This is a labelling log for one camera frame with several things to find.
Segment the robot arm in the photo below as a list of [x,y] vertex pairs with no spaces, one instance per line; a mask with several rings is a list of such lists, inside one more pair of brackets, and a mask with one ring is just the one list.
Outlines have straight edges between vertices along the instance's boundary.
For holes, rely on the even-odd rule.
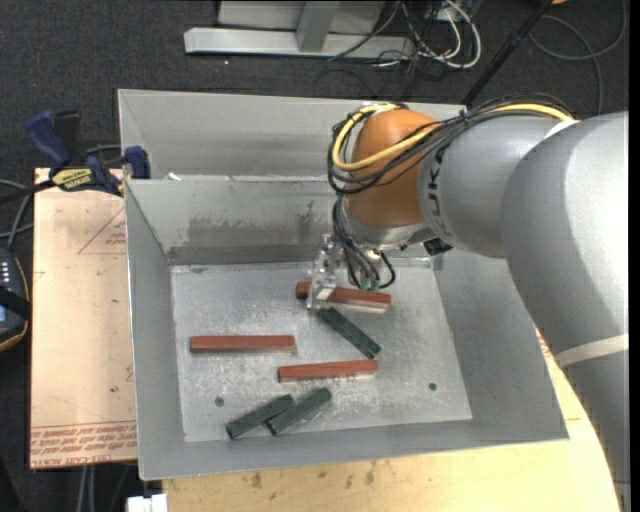
[[385,250],[414,243],[507,259],[630,506],[628,114],[577,122],[547,101],[503,101],[439,123],[370,105],[336,127],[329,182],[362,288],[384,286]]

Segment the gray metal tray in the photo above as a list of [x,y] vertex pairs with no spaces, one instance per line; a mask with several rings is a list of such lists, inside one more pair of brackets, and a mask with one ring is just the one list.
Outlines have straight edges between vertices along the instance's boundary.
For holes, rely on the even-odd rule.
[[[434,260],[392,254],[398,282],[389,311],[346,313],[382,346],[378,375],[326,383],[332,403],[290,433],[226,437],[230,419],[317,385],[278,384],[277,366],[362,357],[294,294],[330,231],[334,200],[311,178],[127,183],[142,478],[566,436],[506,264],[454,250]],[[296,335],[293,355],[187,350],[192,335],[283,330]]]

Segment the yellow cable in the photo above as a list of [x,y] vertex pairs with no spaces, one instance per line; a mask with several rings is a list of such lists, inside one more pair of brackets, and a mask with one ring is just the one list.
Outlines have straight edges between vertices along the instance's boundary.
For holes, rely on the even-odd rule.
[[[430,132],[416,133],[415,135],[413,135],[412,137],[409,137],[408,139],[398,142],[397,144],[394,144],[393,146],[390,146],[374,155],[371,155],[370,157],[364,158],[362,160],[358,160],[357,162],[343,162],[342,160],[340,160],[340,148],[342,148],[342,144],[347,134],[353,129],[353,127],[356,124],[358,124],[358,122],[360,122],[370,112],[376,112],[376,111],[384,112],[387,110],[395,110],[397,108],[400,108],[400,107],[398,105],[393,105],[393,104],[368,105],[366,107],[361,108],[353,116],[351,116],[347,120],[347,122],[344,124],[344,126],[342,127],[338,135],[336,136],[336,140],[331,152],[331,159],[333,160],[333,164],[339,169],[346,172],[358,171],[360,169],[364,169],[365,167],[369,167],[370,165],[373,165],[379,162],[380,160],[383,160],[384,158],[390,157],[391,155],[393,155],[398,151],[402,151],[414,145],[415,143],[421,141],[422,139],[424,139],[429,135]],[[509,110],[525,110],[525,111],[529,110],[531,112],[545,114],[550,117],[560,119],[562,121],[573,119],[573,117],[562,112],[561,110],[558,110],[553,107],[549,107],[547,105],[540,105],[537,103],[515,103],[513,105],[505,105],[503,107],[498,107],[496,109],[490,110],[487,113],[509,111]]]
[[505,110],[531,110],[532,112],[538,112],[551,117],[555,117],[556,119],[560,119],[561,121],[573,119],[573,117],[562,112],[561,110],[558,110],[557,108],[549,107],[547,105],[539,105],[537,103],[516,103],[514,105],[505,105],[504,107],[498,107],[496,109],[490,110],[490,112],[501,112]]
[[349,133],[349,131],[357,124],[357,122],[364,117],[364,114],[368,112],[376,111],[376,110],[385,111],[385,110],[395,110],[397,108],[400,108],[398,105],[379,105],[379,106],[386,107],[386,108],[378,109],[376,108],[378,107],[378,105],[375,105],[375,106],[372,105],[371,107],[373,108],[365,107],[363,109],[360,109],[342,127],[342,130],[340,130],[340,132],[338,133],[338,136],[336,137],[336,141],[333,145],[333,150],[331,152],[331,159],[333,160],[333,164],[336,167],[338,167],[339,169],[342,169],[343,171],[357,171],[360,169],[364,169],[365,167],[369,167],[370,165],[375,164],[376,162],[379,162],[383,158],[391,156],[397,151],[413,146],[416,142],[419,142],[420,140],[426,137],[427,133],[425,132],[417,133],[412,137],[409,137],[408,139],[398,142],[397,144],[394,144],[393,146],[390,146],[387,149],[383,149],[382,151],[376,153],[375,155],[371,155],[370,157],[367,157],[363,160],[359,160],[358,162],[347,163],[347,162],[341,161],[340,148],[342,147],[342,143],[346,138],[347,133]]

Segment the black carpet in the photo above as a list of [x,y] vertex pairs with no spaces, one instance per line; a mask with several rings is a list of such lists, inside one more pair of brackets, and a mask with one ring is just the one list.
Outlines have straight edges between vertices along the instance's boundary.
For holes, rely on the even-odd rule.
[[[630,0],[625,1],[628,12]],[[411,73],[406,65],[381,71],[348,60],[186,56],[184,32],[212,25],[215,2],[2,0],[0,178],[29,184],[32,169],[47,166],[48,159],[25,135],[29,119],[47,108],[79,110],[86,147],[117,142],[119,88],[459,103],[536,4],[535,0],[484,0],[475,18],[482,37],[479,64],[445,72],[440,65],[425,63]],[[569,0],[550,14],[573,25],[598,50],[618,35],[621,0]],[[399,21],[389,27],[390,33],[404,31]],[[598,112],[601,87],[603,113],[628,109],[629,32],[627,24],[623,41],[598,57],[600,85],[593,60],[559,60],[527,39],[477,101],[545,92],[586,118]],[[534,34],[556,52],[586,53],[580,39],[557,22],[541,20]],[[0,194],[5,192],[8,189],[0,187]],[[0,205],[0,232],[11,227],[18,206],[19,202]],[[31,218],[29,210],[25,222]],[[30,274],[32,233],[21,235],[14,250]],[[27,466],[29,345],[27,338],[0,353],[0,512],[13,512],[20,503],[23,510],[33,512],[75,510],[81,469],[34,472]],[[108,509],[123,468],[97,468],[98,512]],[[135,468],[128,471],[123,495],[143,492],[135,475]]]

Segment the blue clamp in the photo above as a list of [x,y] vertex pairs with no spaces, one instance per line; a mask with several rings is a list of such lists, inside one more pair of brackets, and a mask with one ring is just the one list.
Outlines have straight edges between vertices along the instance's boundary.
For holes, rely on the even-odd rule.
[[[49,180],[62,190],[96,190],[122,195],[122,181],[109,172],[95,156],[89,156],[85,165],[70,166],[73,155],[64,147],[54,127],[51,110],[39,113],[27,124],[27,135],[41,152],[49,155],[54,165],[49,170]],[[151,168],[146,152],[140,146],[125,150],[124,161],[129,166],[127,177],[149,179]]]
[[135,179],[151,179],[151,166],[147,153],[140,146],[131,146],[124,150],[125,162],[129,164],[130,176]]

